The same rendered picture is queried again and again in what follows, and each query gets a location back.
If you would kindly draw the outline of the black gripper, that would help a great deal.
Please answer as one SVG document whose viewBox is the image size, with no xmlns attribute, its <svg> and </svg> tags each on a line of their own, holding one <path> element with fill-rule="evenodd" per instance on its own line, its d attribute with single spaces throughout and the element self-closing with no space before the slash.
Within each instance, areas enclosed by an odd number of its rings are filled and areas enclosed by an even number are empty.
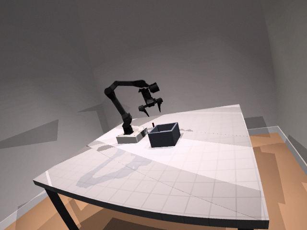
<svg viewBox="0 0 307 230">
<path fill-rule="evenodd" d="M 151 97 L 151 95 L 144 97 L 145 102 L 146 102 L 147 98 L 150 99 L 150 97 Z M 163 102 L 162 98 L 156 99 L 156 102 L 158 104 L 159 111 L 161 112 L 160 105 Z M 145 112 L 148 115 L 147 111 L 145 110 L 146 107 L 148 107 L 147 103 L 144 106 L 143 105 L 139 106 L 138 109 L 139 109 L 139 111 Z"/>
</svg>

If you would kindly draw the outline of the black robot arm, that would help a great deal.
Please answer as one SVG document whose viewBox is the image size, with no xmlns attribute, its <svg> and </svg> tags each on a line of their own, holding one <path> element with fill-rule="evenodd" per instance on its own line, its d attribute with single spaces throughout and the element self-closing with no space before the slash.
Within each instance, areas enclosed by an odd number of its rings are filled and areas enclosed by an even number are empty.
<svg viewBox="0 0 307 230">
<path fill-rule="evenodd" d="M 114 89 L 118 86 L 135 86 L 138 88 L 143 88 L 143 89 L 139 89 L 138 92 L 141 92 L 143 97 L 146 97 L 148 95 L 150 95 L 150 92 L 154 93 L 159 91 L 159 88 L 157 86 L 157 83 L 153 83 L 151 85 L 147 84 L 144 80 L 130 80 L 130 81 L 119 81 L 116 80 L 114 81 L 113 84 L 111 84 L 108 88 L 105 89 L 104 93 L 105 95 L 113 102 L 113 104 L 115 105 L 115 107 L 117 108 L 117 110 L 119 111 L 119 113 L 122 116 L 122 119 L 124 121 L 122 127 L 124 130 L 124 135 L 131 135 L 134 131 L 132 130 L 131 127 L 131 121 L 132 121 L 132 116 L 127 113 L 124 108 L 122 107 L 122 105 L 120 104 L 120 102 L 117 100 Z M 147 88 L 147 89 L 144 89 Z M 150 92 L 149 92 L 150 89 Z M 150 99 L 147 98 L 146 103 L 148 105 L 148 107 L 151 106 L 155 106 L 156 99 L 150 97 Z"/>
</svg>

